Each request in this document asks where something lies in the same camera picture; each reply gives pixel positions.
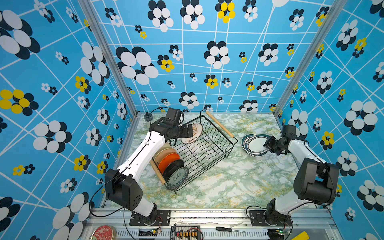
orange plate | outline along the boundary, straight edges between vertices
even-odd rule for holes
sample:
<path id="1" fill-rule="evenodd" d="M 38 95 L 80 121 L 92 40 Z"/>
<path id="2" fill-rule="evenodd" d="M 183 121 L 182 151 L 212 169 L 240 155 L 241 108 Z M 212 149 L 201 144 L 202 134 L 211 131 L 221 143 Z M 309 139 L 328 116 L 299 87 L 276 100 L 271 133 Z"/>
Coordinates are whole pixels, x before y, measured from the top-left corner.
<path id="1" fill-rule="evenodd" d="M 169 164 L 173 163 L 176 160 L 179 160 L 180 156 L 177 153 L 171 153 L 170 155 L 166 156 L 159 164 L 159 170 L 161 173 L 164 173 L 165 169 L 168 167 Z"/>
<path id="2" fill-rule="evenodd" d="M 167 148 L 167 149 L 164 149 L 162 150 L 161 152 L 159 152 L 157 154 L 157 156 L 155 157 L 155 163 L 157 166 L 159 166 L 160 162 L 168 155 L 170 155 L 171 153 L 176 153 L 176 150 L 173 149 L 173 148 Z"/>

red wire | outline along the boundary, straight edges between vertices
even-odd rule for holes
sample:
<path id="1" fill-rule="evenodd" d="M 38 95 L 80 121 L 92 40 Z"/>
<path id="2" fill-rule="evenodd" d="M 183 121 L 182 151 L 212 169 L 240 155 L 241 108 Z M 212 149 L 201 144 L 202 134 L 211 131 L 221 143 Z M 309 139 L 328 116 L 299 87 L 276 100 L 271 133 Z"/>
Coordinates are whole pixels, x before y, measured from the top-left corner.
<path id="1" fill-rule="evenodd" d="M 190 228 L 190 229 L 188 230 L 188 232 L 191 231 L 192 229 L 196 229 L 196 230 L 198 230 L 198 231 L 201 233 L 201 236 L 202 236 L 201 240 L 204 240 L 203 232 L 202 232 L 200 229 L 193 227 L 193 228 Z"/>

dish rack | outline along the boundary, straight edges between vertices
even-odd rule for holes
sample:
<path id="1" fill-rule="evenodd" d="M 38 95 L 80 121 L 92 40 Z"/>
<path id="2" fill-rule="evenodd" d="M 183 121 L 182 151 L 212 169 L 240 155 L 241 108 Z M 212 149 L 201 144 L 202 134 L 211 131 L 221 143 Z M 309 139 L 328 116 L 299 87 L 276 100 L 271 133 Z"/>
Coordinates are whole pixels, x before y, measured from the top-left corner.
<path id="1" fill-rule="evenodd" d="M 171 189 L 168 183 L 165 182 L 160 171 L 158 171 L 154 161 L 151 160 L 151 165 L 157 176 L 169 190 L 174 190 L 175 192 L 179 191 L 218 162 L 227 158 L 232 152 L 235 144 L 238 142 L 235 136 L 213 117 L 212 114 L 205 111 L 206 114 L 232 138 L 232 140 L 229 139 L 211 120 L 202 115 L 202 112 L 204 111 L 205 110 L 200 111 L 199 117 L 186 123 L 192 124 L 194 122 L 199 122 L 202 124 L 203 130 L 197 140 L 190 144 L 184 144 L 181 140 L 177 139 L 170 144 L 180 155 L 180 159 L 184 161 L 184 167 L 189 168 L 188 177 L 184 182 Z"/>

marble countertop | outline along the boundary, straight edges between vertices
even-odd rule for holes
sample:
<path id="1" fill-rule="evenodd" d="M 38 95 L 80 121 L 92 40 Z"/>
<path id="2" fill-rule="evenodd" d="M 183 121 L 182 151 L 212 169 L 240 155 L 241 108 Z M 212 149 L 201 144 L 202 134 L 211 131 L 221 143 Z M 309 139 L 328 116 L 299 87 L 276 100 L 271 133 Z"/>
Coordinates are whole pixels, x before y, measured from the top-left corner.
<path id="1" fill-rule="evenodd" d="M 154 114 L 154 119 L 164 115 L 165 113 Z M 229 157 L 177 193 L 167 190 L 148 164 L 139 182 L 145 197 L 159 208 L 245 208 L 249 205 L 265 207 L 271 199 L 292 190 L 298 168 L 290 154 L 276 156 L 268 152 L 262 157 L 253 157 L 241 147 L 242 137 L 250 133 L 276 137 L 280 135 L 272 114 L 213 115 L 238 139 Z M 186 113 L 184 122 L 198 116 L 197 113 Z M 143 115 L 140 115 L 130 155 L 144 139 L 147 131 Z"/>

mounting plate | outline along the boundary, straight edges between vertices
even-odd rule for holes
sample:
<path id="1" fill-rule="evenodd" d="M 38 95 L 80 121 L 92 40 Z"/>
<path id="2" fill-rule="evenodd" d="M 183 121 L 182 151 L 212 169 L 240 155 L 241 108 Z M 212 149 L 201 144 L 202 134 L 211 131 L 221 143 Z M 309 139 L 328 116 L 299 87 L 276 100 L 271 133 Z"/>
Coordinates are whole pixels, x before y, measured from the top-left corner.
<path id="1" fill-rule="evenodd" d="M 157 210 L 156 217 L 161 217 L 161 219 L 163 220 L 161 223 L 161 226 L 169 226 L 170 210 Z M 134 213 L 131 216 L 129 225 L 130 226 L 159 226 L 159 219 L 156 218 L 153 224 L 148 225 L 144 223 L 144 221 L 139 217 L 137 213 Z"/>
<path id="2" fill-rule="evenodd" d="M 253 227 L 270 227 L 268 223 L 265 222 L 265 217 L 264 217 L 264 212 L 265 210 L 250 210 L 249 214 L 251 217 L 251 223 Z M 288 221 L 285 223 L 286 226 L 292 226 L 291 221 Z M 284 227 L 284 223 L 278 223 L 276 225 L 276 228 Z"/>

